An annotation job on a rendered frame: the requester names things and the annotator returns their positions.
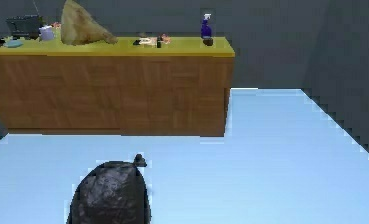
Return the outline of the black garbage bag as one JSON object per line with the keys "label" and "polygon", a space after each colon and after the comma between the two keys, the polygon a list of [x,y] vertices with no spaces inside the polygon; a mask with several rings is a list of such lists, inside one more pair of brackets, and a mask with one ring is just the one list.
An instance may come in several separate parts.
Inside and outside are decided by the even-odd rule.
{"label": "black garbage bag", "polygon": [[107,161],[77,186],[66,224],[151,224],[148,190],[140,172],[142,154],[132,162]]}

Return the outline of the tan paper bag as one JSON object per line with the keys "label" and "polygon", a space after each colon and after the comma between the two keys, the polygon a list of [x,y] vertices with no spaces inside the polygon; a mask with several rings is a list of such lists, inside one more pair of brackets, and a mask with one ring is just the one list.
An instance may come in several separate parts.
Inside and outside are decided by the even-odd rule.
{"label": "tan paper bag", "polygon": [[66,0],[61,15],[61,42],[66,45],[85,45],[98,41],[116,44],[117,37],[94,20],[75,0]]}

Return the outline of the pale lilac mug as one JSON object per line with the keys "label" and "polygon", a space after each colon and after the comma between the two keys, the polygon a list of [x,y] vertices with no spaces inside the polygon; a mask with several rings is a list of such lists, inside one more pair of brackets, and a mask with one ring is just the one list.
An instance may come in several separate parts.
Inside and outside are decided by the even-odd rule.
{"label": "pale lilac mug", "polygon": [[55,38],[53,28],[50,25],[43,26],[39,29],[39,37],[41,41],[50,41]]}

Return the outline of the blue spray bottle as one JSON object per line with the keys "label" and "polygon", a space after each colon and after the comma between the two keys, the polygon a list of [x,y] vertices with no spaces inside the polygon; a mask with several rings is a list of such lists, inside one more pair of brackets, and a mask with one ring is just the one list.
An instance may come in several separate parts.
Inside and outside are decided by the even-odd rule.
{"label": "blue spray bottle", "polygon": [[211,15],[210,14],[205,14],[204,18],[202,20],[202,25],[201,25],[201,37],[203,39],[206,38],[210,38],[212,36],[212,30],[209,27],[208,21],[210,20]]}

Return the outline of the black toaster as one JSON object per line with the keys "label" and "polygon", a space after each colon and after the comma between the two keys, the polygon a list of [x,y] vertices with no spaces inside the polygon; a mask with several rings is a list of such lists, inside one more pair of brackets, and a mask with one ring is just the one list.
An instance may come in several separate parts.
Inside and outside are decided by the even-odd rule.
{"label": "black toaster", "polygon": [[39,15],[7,18],[6,24],[14,39],[25,38],[26,40],[36,40],[39,37],[39,29],[44,25],[43,17]]}

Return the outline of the white plate with food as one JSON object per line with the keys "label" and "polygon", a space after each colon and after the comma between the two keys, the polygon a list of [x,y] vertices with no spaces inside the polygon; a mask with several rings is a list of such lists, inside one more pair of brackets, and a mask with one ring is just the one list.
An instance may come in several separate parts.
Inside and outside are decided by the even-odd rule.
{"label": "white plate with food", "polygon": [[155,37],[147,37],[147,36],[141,36],[138,39],[136,39],[133,44],[134,45],[150,45],[150,46],[156,46],[157,37],[161,37],[162,44],[169,44],[171,42],[171,38],[166,34],[161,34]]}

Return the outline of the wooden counter with yellow top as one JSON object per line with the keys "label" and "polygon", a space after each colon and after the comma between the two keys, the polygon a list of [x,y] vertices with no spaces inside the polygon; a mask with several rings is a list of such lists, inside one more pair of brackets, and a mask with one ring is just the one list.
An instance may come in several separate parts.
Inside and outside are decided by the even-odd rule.
{"label": "wooden counter with yellow top", "polygon": [[11,133],[221,136],[234,57],[223,37],[0,47],[0,119]]}

